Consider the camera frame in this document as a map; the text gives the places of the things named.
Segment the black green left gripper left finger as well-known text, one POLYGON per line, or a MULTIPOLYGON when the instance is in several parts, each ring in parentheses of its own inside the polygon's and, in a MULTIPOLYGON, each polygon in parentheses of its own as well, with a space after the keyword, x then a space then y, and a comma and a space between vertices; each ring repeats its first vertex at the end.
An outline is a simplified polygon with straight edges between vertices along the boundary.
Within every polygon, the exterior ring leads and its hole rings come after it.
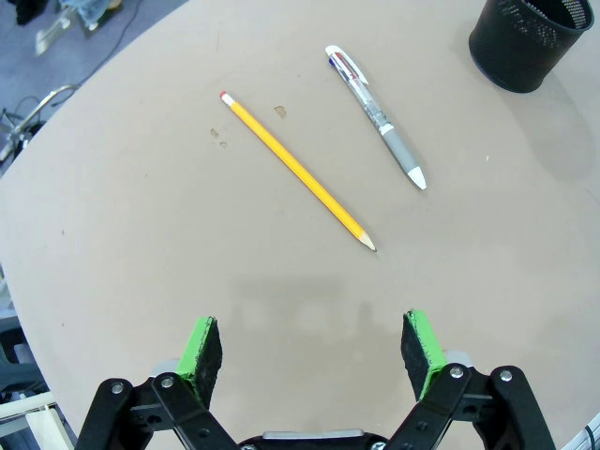
POLYGON ((237 449, 209 411, 221 363, 218 322, 201 317, 175 370, 138 386, 121 378, 98 386, 75 447, 144 449, 155 433, 171 431, 186 449, 237 449))

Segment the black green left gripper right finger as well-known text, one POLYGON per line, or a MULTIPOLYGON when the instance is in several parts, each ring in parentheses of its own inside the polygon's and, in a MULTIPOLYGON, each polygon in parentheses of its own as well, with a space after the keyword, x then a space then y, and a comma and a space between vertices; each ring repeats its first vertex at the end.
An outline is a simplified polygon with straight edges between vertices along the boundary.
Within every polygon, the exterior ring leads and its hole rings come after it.
POLYGON ((471 423, 486 449, 556 447, 519 367, 500 366, 486 375, 450 361, 418 309, 403 315, 400 351, 416 403, 388 449, 436 449, 455 421, 471 423))

